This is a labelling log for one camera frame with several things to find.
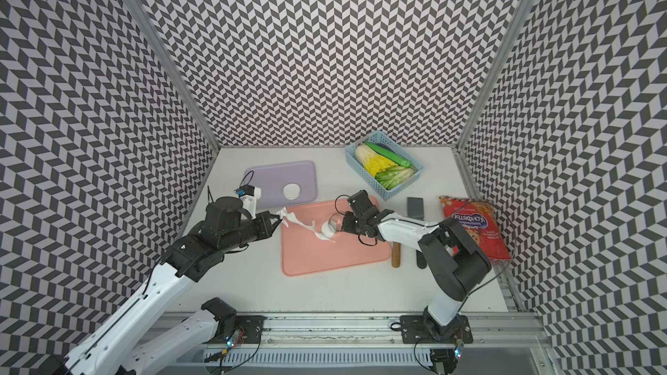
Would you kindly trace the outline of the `white dough piece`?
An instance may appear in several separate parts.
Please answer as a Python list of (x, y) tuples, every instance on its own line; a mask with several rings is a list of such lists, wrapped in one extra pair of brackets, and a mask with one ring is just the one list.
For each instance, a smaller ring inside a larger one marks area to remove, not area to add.
[(295, 224), (306, 229), (321, 241), (333, 241), (335, 228), (330, 224), (331, 208), (283, 208), (277, 212), (286, 227)]

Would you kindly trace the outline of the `wooden rolling pin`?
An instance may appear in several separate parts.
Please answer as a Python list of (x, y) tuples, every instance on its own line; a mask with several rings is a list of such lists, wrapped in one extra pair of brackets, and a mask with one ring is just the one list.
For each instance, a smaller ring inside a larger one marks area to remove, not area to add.
[(401, 266), (401, 243), (394, 242), (392, 244), (391, 265), (394, 268)]

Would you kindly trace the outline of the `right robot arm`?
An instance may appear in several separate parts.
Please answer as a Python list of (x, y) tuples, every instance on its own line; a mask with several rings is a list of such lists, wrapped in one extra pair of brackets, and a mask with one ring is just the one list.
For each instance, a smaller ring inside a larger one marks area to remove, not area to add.
[(441, 222), (406, 218), (379, 210), (364, 190), (347, 197), (342, 231), (388, 243), (399, 243), (422, 253), (439, 290), (426, 316), (439, 327), (450, 326), (463, 304), (492, 264), (472, 236), (453, 217)]

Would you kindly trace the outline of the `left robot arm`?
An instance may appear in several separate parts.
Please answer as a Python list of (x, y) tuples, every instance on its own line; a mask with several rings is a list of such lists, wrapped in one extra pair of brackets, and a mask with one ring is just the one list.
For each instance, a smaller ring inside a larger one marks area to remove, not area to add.
[(168, 307), (226, 255), (272, 237), (281, 217), (257, 213), (255, 204), (251, 196), (208, 204), (205, 219), (167, 249), (148, 279), (95, 333), (64, 356), (48, 356), (38, 373), (156, 374), (197, 345), (233, 336), (236, 309), (213, 298), (178, 326), (141, 341)]

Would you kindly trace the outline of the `stack of white dumpling wrappers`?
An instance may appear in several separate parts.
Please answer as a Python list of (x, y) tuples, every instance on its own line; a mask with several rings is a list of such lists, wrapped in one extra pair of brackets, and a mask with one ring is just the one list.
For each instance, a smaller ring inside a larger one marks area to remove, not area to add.
[(296, 183), (289, 183), (282, 190), (283, 196), (290, 201), (300, 197), (300, 186)]

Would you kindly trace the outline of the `metal rectangular dough scraper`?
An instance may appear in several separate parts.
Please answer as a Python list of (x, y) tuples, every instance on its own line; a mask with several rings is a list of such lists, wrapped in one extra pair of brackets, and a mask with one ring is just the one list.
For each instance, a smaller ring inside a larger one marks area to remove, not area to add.
[(425, 219), (424, 200), (419, 197), (408, 197), (406, 199), (407, 216), (415, 220)]

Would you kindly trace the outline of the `pink cutting board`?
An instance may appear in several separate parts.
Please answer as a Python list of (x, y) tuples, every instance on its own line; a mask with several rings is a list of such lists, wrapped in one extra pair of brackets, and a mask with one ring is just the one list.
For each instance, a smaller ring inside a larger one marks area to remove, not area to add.
[(321, 241), (306, 229), (295, 224), (286, 227), (282, 221), (282, 270), (289, 277), (366, 265), (388, 260), (391, 256), (392, 247), (388, 242), (378, 242), (365, 236), (359, 242), (357, 235), (342, 232), (343, 214), (350, 210), (342, 200), (287, 208), (331, 208), (334, 214), (330, 224), (335, 228), (333, 241)]

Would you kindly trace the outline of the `purple plastic tray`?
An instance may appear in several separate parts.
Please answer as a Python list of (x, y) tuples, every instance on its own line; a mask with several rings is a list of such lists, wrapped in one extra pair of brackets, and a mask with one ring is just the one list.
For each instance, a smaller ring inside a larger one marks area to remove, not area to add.
[[(312, 161), (250, 167), (244, 172), (243, 183), (262, 190), (262, 197), (257, 203), (258, 210), (311, 203), (318, 196), (316, 170)], [(287, 200), (282, 193), (284, 186), (289, 183), (300, 186), (300, 197), (293, 201)]]

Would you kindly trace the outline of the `green lettuce leaves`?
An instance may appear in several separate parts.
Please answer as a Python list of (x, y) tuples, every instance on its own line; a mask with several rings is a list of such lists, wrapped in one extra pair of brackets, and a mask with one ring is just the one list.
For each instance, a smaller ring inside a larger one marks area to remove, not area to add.
[(396, 166), (380, 171), (377, 175), (375, 175), (375, 180), (385, 190), (391, 191), (399, 187), (406, 180), (412, 178), (414, 174), (415, 170), (413, 168), (403, 168), (401, 166)]

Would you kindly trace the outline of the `yellow napa cabbage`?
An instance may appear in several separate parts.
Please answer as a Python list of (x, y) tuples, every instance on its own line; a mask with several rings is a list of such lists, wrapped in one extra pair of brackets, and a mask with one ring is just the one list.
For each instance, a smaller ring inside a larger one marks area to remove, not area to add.
[(383, 172), (389, 168), (397, 167), (398, 164), (389, 160), (368, 147), (366, 144), (359, 145), (354, 155), (360, 165), (368, 172), (371, 177), (376, 177), (378, 173)]

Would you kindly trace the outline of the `light blue perforated plastic basket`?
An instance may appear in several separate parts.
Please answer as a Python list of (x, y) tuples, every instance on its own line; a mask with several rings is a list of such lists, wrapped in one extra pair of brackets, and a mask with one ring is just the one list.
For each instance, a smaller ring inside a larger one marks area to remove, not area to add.
[(415, 182), (424, 165), (382, 131), (375, 131), (345, 148), (347, 164), (383, 200)]

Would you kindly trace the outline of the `red snack bag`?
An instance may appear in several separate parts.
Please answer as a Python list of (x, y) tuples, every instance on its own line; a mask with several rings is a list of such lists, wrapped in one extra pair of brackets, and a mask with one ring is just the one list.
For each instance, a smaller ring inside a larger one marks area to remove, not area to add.
[(445, 217), (455, 218), (490, 260), (511, 259), (501, 236), (493, 204), (449, 196), (441, 196), (439, 202)]

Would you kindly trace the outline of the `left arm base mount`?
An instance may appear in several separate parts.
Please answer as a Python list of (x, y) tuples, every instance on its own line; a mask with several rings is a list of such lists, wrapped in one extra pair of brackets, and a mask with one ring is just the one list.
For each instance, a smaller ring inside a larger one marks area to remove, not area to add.
[(228, 343), (236, 330), (243, 332), (243, 344), (257, 344), (262, 342), (262, 331), (266, 317), (260, 314), (239, 315), (234, 307), (220, 298), (206, 301), (201, 310), (206, 310), (214, 316), (214, 336), (206, 344)]

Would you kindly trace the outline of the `metal base rail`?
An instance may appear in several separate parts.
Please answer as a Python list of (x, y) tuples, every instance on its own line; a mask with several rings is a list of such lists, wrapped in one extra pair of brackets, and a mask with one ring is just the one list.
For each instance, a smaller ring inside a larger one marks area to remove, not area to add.
[[(464, 345), (418, 342), (404, 344), (393, 329), (404, 314), (381, 312), (276, 312), (266, 317), (262, 342), (243, 344), (237, 330), (230, 342), (200, 344), (168, 366), (200, 366), (212, 373), (239, 367), (421, 366), (451, 373), (458, 360), (482, 349), (524, 349), (543, 367), (550, 347), (540, 319), (529, 312), (465, 314), (474, 342)], [(142, 343), (154, 340), (190, 316), (167, 312)]]

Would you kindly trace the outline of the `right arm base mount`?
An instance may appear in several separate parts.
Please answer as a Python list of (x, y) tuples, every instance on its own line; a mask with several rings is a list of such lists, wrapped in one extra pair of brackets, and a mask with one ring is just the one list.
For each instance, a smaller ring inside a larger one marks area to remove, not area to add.
[(399, 317), (397, 324), (398, 326), (393, 325), (393, 329), (401, 333), (404, 344), (431, 342), (454, 345), (462, 341), (464, 345), (468, 345), (474, 342), (469, 320), (467, 316), (460, 314), (446, 325), (439, 324), (428, 312), (421, 315), (404, 314)]

